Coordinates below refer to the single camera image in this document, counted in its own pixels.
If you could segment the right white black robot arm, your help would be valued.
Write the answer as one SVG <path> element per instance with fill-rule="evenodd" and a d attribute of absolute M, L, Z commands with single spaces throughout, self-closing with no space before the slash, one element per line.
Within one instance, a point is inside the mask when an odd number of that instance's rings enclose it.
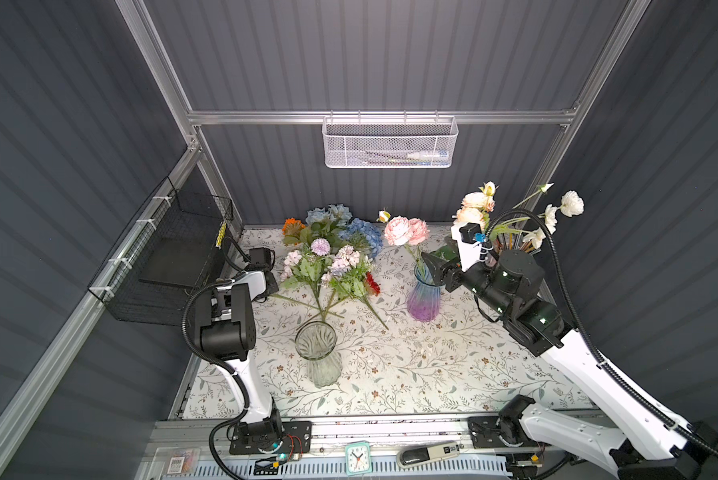
<path fill-rule="evenodd" d="M 618 479 L 697 479 L 710 454 L 681 435 L 699 435 L 711 447 L 718 433 L 659 405 L 607 359 L 599 360 L 581 330 L 558 307 L 542 300 L 544 270 L 521 250 L 506 250 L 494 265 L 477 255 L 469 268 L 458 257 L 422 256 L 437 286 L 467 288 L 478 304 L 497 312 L 517 343 L 571 380 L 612 421 L 603 427 L 517 395 L 499 412 L 491 431 L 509 447 L 550 444 L 593 463 Z"/>

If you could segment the cream peach rose stem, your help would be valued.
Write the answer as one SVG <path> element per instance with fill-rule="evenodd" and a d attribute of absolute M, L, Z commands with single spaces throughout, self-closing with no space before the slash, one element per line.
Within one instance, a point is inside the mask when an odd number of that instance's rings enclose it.
<path fill-rule="evenodd" d="M 477 191 L 468 193 L 461 201 L 460 208 L 453 215 L 451 237 L 455 242 L 462 241 L 460 229 L 468 224 L 479 226 L 477 233 L 484 235 L 490 223 L 490 214 L 495 209 L 495 194 L 498 186 L 488 181 Z"/>

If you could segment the white poppy flower stem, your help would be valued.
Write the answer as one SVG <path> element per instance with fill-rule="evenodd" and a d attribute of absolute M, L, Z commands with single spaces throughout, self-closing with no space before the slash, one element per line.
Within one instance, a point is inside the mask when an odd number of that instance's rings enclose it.
<path fill-rule="evenodd" d="M 495 222 L 490 231 L 489 239 L 497 242 L 499 233 L 522 234 L 524 241 L 531 241 L 538 252 L 545 241 L 549 239 L 558 229 L 561 217 L 573 218 L 580 216 L 585 211 L 585 201 L 575 190 L 564 193 L 558 204 L 549 203 L 545 209 L 537 213 L 543 227 L 532 220 L 527 214 L 513 214 L 507 220 Z"/>

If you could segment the blue purple glass vase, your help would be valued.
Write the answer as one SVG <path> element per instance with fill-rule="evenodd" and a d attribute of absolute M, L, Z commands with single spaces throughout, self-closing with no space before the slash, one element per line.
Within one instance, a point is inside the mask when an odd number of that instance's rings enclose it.
<path fill-rule="evenodd" d="M 420 322 L 433 321 L 441 308 L 441 287 L 434 284 L 428 267 L 418 262 L 414 269 L 416 283 L 410 291 L 406 308 L 411 317 Z"/>

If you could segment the pink rose stem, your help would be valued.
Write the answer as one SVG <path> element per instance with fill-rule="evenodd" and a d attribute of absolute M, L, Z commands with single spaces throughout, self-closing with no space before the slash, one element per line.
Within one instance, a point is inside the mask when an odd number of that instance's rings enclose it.
<path fill-rule="evenodd" d="M 392 216 L 378 212 L 377 220 L 384 225 L 383 237 L 389 246 L 404 247 L 414 258 L 415 275 L 425 284 L 432 284 L 430 271 L 422 258 L 421 245 L 430 236 L 428 224 L 420 218 Z"/>

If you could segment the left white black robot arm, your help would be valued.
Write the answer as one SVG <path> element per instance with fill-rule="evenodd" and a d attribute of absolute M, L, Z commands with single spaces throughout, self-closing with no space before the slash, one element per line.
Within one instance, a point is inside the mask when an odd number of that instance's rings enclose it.
<path fill-rule="evenodd" d="M 271 249 L 253 248 L 249 257 L 236 276 L 209 283 L 189 298 L 181 329 L 193 354 L 213 365 L 229 385 L 238 421 L 253 425 L 276 417 L 274 400 L 256 366 L 253 303 L 276 293 L 278 285 Z"/>

